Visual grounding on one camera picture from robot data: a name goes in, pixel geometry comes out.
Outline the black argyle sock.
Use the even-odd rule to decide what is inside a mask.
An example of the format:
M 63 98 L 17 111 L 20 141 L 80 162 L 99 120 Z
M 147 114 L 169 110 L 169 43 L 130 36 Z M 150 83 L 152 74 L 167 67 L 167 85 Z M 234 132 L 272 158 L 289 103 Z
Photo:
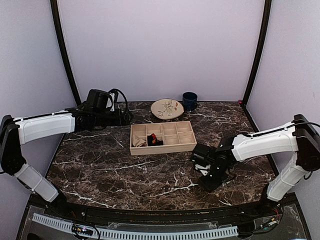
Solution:
M 152 133 L 151 135 L 147 136 L 147 146 L 154 147 L 154 146 L 163 146 L 163 140 L 157 139 L 157 136 Z

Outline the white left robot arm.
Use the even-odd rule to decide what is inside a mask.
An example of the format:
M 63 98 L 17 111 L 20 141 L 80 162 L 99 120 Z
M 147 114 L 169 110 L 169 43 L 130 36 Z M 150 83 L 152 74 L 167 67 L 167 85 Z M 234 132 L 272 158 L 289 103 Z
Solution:
M 91 89 L 87 99 L 76 107 L 34 116 L 5 115 L 0 122 L 0 169 L 39 195 L 60 218 L 71 213 L 66 197 L 38 168 L 33 167 L 23 152 L 26 145 L 35 145 L 59 136 L 83 131 L 103 130 L 108 126 L 126 126 L 133 120 L 129 103 L 117 105 L 119 89 Z

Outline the wooden compartment tray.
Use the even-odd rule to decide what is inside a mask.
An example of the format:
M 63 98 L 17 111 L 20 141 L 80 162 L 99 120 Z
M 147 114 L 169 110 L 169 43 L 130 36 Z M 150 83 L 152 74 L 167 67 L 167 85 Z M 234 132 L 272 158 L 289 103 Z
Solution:
M 155 134 L 158 140 L 163 140 L 161 146 L 133 147 L 132 135 L 145 138 Z M 190 121 L 161 122 L 135 124 L 130 127 L 130 153 L 132 156 L 190 152 L 197 140 Z

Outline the beige striped sock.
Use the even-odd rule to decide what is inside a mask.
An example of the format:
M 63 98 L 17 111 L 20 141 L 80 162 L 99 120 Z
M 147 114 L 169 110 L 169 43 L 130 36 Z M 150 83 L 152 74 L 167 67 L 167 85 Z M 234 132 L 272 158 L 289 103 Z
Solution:
M 144 137 L 139 137 L 135 134 L 132 135 L 132 146 L 135 148 L 146 147 L 147 141 Z

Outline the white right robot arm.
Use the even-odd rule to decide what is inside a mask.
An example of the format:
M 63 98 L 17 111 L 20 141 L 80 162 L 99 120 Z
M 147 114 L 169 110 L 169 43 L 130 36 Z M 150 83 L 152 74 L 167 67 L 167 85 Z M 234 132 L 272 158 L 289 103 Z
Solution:
M 262 194 L 255 213 L 266 217 L 305 175 L 320 168 L 320 125 L 296 114 L 292 121 L 281 126 L 254 133 L 242 133 L 223 138 L 217 147 L 197 144 L 191 162 L 202 176 L 202 187 L 211 192 L 226 179 L 227 170 L 236 163 L 260 156 L 287 157 L 288 162 Z

